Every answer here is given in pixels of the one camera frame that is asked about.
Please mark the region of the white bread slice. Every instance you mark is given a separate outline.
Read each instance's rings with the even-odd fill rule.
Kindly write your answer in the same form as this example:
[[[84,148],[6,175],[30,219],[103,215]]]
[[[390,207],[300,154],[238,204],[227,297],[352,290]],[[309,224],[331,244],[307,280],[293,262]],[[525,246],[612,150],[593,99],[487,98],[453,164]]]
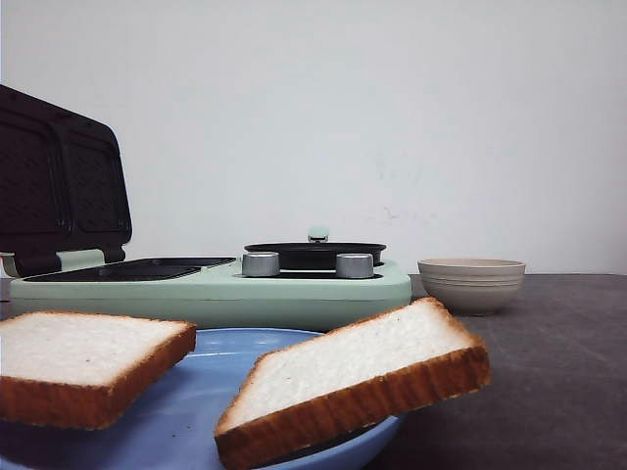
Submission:
[[[490,379],[484,341],[422,298],[261,355],[217,422],[218,458],[252,469]]]
[[[34,311],[1,323],[1,418],[105,429],[196,346],[187,321]]]

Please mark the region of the beige ceramic bowl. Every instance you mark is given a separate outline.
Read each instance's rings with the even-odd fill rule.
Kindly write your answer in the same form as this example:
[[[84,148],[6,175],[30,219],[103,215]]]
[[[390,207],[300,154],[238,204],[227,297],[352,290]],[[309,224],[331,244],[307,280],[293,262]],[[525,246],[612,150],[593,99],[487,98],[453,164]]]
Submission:
[[[417,262],[427,294],[455,314],[493,313],[522,287],[526,263],[495,258],[426,258]]]

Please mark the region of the breakfast maker hinged lid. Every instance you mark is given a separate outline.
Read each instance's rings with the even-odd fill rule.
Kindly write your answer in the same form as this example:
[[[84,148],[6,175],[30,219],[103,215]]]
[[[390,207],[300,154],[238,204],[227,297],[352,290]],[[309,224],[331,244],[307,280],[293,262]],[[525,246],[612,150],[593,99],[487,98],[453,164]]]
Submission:
[[[1,257],[12,277],[61,270],[61,253],[122,261],[131,216],[113,130],[1,88]]]

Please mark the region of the mint green breakfast maker base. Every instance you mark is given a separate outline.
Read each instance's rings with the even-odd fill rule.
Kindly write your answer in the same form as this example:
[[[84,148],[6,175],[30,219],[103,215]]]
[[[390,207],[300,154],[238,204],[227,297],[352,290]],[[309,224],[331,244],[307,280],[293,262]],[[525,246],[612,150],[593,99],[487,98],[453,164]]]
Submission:
[[[323,226],[305,242],[332,242]],[[273,277],[242,275],[242,256],[143,258],[106,262],[89,250],[61,253],[59,271],[12,277],[14,314],[75,310],[193,322],[200,329],[276,327],[328,331],[374,313],[405,306],[409,276],[381,257],[368,279],[338,278],[334,270],[281,269]]]

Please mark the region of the black round frying pan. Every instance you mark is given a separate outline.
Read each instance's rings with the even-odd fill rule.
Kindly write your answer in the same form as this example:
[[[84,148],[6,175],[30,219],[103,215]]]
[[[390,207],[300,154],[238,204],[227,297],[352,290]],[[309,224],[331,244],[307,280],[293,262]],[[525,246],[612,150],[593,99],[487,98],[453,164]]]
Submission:
[[[357,242],[260,243],[244,247],[249,253],[278,253],[280,268],[291,270],[334,270],[340,254],[370,254],[373,265],[378,266],[382,264],[381,253],[386,249],[384,244]]]

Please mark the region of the right silver control knob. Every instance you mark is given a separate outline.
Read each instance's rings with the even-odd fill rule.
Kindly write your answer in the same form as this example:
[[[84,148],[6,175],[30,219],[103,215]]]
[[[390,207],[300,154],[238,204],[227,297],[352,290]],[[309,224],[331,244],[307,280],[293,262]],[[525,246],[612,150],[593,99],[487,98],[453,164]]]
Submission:
[[[335,271],[342,279],[368,279],[374,275],[372,254],[342,253],[336,255]]]

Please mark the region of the silver control knob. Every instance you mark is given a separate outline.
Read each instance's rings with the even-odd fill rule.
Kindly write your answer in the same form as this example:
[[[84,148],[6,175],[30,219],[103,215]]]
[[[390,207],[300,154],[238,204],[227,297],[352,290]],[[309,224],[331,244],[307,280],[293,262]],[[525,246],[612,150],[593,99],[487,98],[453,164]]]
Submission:
[[[336,255],[335,271],[342,279],[368,279],[374,275],[372,254],[342,253]]]
[[[277,252],[248,252],[242,256],[242,275],[245,277],[273,277],[279,273]]]

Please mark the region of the left silver control knob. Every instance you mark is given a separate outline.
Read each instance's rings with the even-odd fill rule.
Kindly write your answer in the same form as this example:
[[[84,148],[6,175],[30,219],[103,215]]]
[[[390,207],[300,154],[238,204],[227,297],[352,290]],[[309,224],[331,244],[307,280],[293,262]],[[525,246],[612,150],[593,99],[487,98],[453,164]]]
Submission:
[[[273,277],[279,273],[277,252],[248,252],[242,256],[242,275],[245,277]]]

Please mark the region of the blue ceramic plate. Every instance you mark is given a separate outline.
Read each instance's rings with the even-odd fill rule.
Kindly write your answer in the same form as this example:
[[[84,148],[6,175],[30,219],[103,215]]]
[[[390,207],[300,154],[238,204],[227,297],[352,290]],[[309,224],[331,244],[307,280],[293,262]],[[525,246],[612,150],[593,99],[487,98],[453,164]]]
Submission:
[[[62,430],[4,422],[4,469],[218,469],[218,418],[263,353],[311,333],[268,328],[201,330],[196,349],[113,426]]]

